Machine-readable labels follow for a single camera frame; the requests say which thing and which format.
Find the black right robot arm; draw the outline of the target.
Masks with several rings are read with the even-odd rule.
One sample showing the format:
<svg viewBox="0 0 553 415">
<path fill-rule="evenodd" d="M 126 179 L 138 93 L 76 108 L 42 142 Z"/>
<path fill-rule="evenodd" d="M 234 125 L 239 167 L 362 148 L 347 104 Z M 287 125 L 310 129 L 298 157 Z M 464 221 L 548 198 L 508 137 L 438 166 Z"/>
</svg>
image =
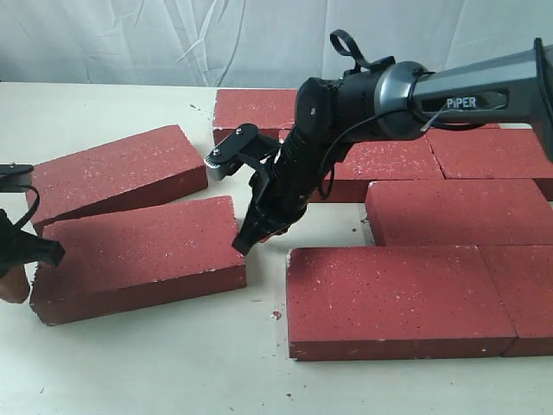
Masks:
<svg viewBox="0 0 553 415">
<path fill-rule="evenodd" d="M 289 135 L 257 166 L 252 197 L 232 245 L 245 254 L 305 214 L 313 193 L 327 198 L 334 166 L 364 141 L 411 141 L 435 127 L 467 131 L 491 123 L 529 125 L 552 152 L 552 48 L 432 72 L 415 61 L 366 61 L 345 31 L 330 35 L 354 60 L 337 80 L 311 77 L 298 89 Z"/>
</svg>

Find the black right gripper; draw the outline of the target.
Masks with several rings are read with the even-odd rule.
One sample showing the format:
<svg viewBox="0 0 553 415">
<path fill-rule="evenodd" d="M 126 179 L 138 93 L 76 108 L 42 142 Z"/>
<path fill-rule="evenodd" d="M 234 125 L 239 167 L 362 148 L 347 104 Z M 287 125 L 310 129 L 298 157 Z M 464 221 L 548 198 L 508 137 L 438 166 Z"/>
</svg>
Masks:
<svg viewBox="0 0 553 415">
<path fill-rule="evenodd" d="M 264 167 L 267 176 L 252 186 L 252 200 L 232 247 L 245 256 L 258 242 L 300 220 L 313 193 L 326 200 L 340 160 L 338 139 L 311 142 L 297 128 L 290 130 Z"/>
</svg>

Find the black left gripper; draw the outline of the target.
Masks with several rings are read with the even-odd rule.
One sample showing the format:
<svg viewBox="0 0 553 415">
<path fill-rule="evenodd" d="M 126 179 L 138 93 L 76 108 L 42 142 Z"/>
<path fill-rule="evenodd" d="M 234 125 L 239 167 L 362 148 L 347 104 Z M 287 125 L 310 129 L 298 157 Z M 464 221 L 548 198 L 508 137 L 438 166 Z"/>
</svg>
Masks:
<svg viewBox="0 0 553 415">
<path fill-rule="evenodd" d="M 24 303 L 30 293 L 24 265 L 45 262 L 58 266 L 66 251 L 57 240 L 43 239 L 18 229 L 1 210 L 0 297 L 7 303 Z"/>
</svg>

